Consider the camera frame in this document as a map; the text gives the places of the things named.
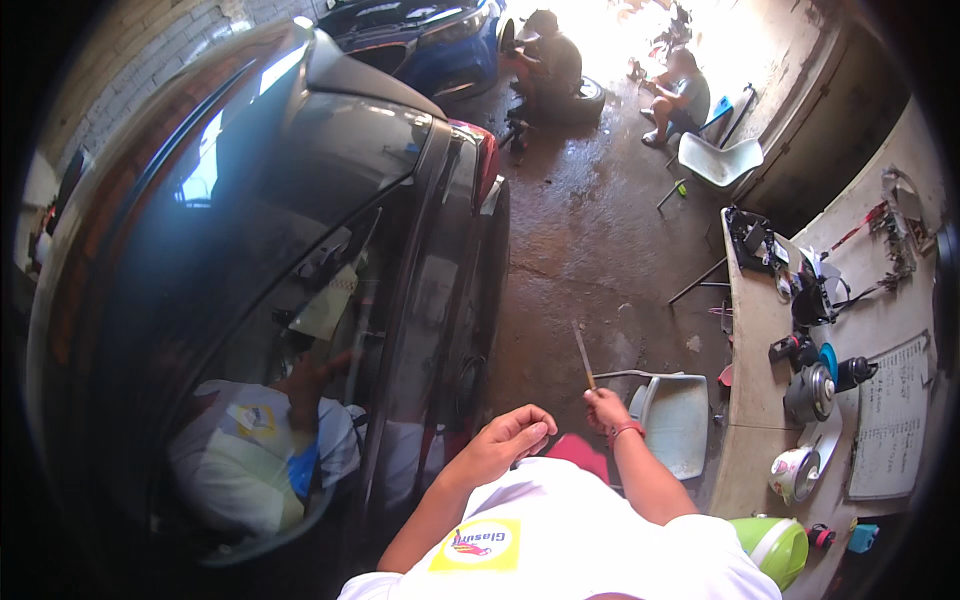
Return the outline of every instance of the red bracelet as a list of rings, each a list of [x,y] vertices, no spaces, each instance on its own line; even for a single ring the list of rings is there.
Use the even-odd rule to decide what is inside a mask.
[[[613,441],[616,440],[616,436],[620,435],[627,429],[635,429],[636,432],[640,434],[641,438],[647,437],[647,432],[643,428],[643,425],[636,422],[635,420],[625,420],[622,423],[619,423],[611,427],[610,433],[607,434],[607,445],[609,447],[613,447]]]

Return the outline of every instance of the blue lid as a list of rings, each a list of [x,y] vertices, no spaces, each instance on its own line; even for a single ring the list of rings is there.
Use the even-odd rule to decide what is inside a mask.
[[[833,346],[824,342],[824,344],[820,346],[820,358],[818,360],[827,365],[827,368],[830,369],[830,377],[836,382],[837,377],[840,375],[837,372],[837,353],[833,350]]]

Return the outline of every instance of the glasurit logo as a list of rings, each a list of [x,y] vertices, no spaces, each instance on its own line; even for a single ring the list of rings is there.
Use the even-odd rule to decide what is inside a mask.
[[[454,532],[444,555],[457,563],[482,563],[503,554],[513,538],[510,529],[495,521],[467,524]]]

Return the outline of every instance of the white t-shirt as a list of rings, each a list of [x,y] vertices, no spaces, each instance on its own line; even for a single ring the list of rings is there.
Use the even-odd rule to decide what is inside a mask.
[[[167,446],[186,502],[224,532],[271,535],[302,520],[287,472],[294,454],[287,395],[223,379],[206,381],[194,394],[214,392],[213,404]],[[322,397],[317,414],[317,461],[329,488],[360,467],[360,446],[343,404]]]
[[[559,598],[619,592],[642,600],[780,598],[733,526],[639,516],[573,463],[528,458],[470,496],[464,519],[405,575],[367,573],[340,600]]]

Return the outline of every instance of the brick wall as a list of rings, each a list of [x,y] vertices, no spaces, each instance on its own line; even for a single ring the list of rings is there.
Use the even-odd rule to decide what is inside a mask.
[[[256,25],[325,10],[324,0],[117,0],[67,72],[38,149],[61,175],[78,148],[96,155],[120,122],[205,49]]]

